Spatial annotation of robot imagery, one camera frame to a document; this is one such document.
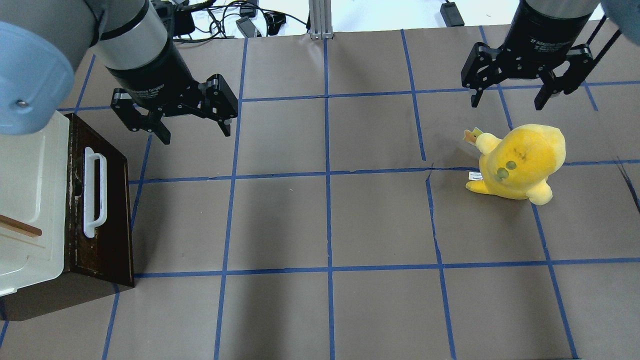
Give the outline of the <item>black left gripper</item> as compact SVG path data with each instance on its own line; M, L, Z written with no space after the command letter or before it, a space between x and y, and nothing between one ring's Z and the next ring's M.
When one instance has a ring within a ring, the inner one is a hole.
M181 53L168 39L150 63L134 69L107 69L123 89L114 89L110 108L131 132L153 133L164 145L171 134L162 116L194 114L217 122L225 137L238 116L238 98L224 76L194 79ZM142 114L136 107L149 110Z

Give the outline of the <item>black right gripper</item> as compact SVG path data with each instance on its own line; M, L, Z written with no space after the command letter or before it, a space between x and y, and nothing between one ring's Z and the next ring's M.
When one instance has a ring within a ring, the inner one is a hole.
M519 3L503 43L474 43L462 66L471 107L478 107L485 89L506 79L542 80L537 111L551 97L576 91L594 68L590 46L575 45L592 13L592 2Z

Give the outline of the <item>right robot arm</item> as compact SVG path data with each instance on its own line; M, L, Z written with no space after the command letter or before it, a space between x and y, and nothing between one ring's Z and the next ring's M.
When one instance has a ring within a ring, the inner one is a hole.
M576 39L598 5L603 20L610 19L618 30L593 55L589 42L576 44ZM540 79L534 107L542 110L551 97L576 91L622 35L638 44L639 18L637 0L521 0L500 47L473 45L461 69L461 84L469 89L475 108L492 85Z

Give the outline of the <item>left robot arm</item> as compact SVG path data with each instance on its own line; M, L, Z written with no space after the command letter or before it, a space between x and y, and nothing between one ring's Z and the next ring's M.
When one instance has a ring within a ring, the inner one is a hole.
M150 0L3 0L1 133L44 129L91 51L118 82L110 108L130 132L171 134L163 117L193 115L231 134L237 96L224 77L199 83Z

